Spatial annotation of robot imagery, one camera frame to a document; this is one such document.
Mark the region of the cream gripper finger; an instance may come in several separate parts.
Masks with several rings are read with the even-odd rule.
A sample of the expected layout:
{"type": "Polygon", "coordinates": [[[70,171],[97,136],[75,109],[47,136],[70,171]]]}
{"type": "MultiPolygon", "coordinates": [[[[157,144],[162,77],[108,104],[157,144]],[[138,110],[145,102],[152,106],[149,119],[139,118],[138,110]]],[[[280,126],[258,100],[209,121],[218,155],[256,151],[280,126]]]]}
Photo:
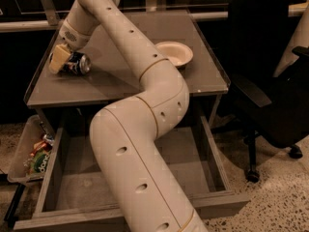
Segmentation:
{"type": "Polygon", "coordinates": [[[49,70],[56,74],[70,58],[70,48],[66,43],[57,44],[51,54],[49,70]]]}

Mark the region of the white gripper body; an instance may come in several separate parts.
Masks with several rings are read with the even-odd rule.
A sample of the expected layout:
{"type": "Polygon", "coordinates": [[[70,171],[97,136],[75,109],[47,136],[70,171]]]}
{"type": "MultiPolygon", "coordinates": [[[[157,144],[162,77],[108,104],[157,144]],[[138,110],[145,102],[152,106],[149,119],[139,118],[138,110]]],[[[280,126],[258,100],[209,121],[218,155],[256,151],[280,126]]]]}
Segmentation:
{"type": "Polygon", "coordinates": [[[83,48],[91,38],[89,26],[69,23],[67,20],[62,24],[59,35],[72,51],[83,48]]]}

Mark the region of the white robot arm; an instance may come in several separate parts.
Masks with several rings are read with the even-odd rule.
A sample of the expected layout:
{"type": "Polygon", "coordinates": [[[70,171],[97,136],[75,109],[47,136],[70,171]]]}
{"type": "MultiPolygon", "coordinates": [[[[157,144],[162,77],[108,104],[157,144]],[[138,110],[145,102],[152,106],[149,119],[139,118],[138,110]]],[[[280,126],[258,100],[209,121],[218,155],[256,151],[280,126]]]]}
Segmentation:
{"type": "Polygon", "coordinates": [[[183,118],[189,91],[172,62],[118,9],[119,0],[75,0],[49,69],[57,73],[102,26],[143,90],[91,121],[99,168],[131,232],[209,232],[155,146],[183,118]]]}

